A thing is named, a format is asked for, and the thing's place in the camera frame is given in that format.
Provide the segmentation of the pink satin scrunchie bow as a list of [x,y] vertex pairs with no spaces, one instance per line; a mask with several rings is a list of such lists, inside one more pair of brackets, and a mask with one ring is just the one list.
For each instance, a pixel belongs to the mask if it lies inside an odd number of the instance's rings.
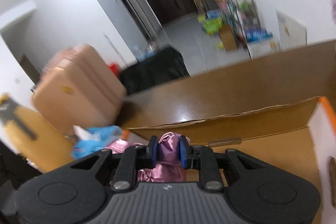
[[[180,135],[167,132],[159,138],[157,145],[157,161],[153,169],[137,171],[137,180],[144,182],[185,182],[187,171],[181,167],[179,148]],[[146,145],[147,140],[131,134],[130,141],[116,139],[106,148],[113,153],[123,153],[127,147]]]

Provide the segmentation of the blue tissue pack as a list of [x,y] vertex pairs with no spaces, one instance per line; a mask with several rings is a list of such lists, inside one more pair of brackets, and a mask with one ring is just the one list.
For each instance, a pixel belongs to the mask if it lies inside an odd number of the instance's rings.
[[72,149],[72,157],[77,160],[99,151],[112,141],[120,139],[122,129],[118,126],[92,127],[84,129],[73,127],[77,143]]

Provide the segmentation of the black bag on floor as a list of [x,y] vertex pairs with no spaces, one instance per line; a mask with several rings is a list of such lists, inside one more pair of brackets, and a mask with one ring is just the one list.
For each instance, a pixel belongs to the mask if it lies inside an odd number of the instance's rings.
[[189,77],[183,56],[169,46],[127,67],[119,79],[131,95],[182,77]]

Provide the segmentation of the pink hard-shell suitcase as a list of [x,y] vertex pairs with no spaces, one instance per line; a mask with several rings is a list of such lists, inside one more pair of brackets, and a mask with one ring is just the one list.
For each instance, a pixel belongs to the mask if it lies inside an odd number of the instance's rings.
[[32,101],[42,116],[64,135],[73,127],[114,124],[126,89],[89,44],[57,53],[37,83]]

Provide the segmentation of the red orange cardboard box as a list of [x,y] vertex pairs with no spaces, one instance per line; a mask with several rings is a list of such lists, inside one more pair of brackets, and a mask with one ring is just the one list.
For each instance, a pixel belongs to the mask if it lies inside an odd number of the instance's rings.
[[314,223],[335,223],[335,111],[326,97],[240,114],[158,126],[129,127],[122,137],[144,143],[167,132],[215,152],[236,148],[307,179],[321,195]]

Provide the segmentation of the yellow thermos jug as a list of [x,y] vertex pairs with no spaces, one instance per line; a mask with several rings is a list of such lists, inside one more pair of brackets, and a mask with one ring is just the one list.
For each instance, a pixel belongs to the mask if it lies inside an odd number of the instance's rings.
[[42,172],[50,172],[74,161],[73,144],[41,114],[1,95],[1,123],[11,143],[24,158]]

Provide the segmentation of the brown cardboard box on floor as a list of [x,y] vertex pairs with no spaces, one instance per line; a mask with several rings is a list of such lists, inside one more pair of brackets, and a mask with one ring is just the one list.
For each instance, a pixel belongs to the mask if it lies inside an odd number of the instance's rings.
[[219,31],[219,36],[226,51],[237,49],[236,40],[229,24],[224,24]]

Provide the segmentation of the white board leaning on wall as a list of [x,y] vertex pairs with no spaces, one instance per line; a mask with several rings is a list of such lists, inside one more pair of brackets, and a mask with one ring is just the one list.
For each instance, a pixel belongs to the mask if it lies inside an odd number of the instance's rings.
[[282,51],[292,50],[307,45],[306,26],[291,16],[276,10]]

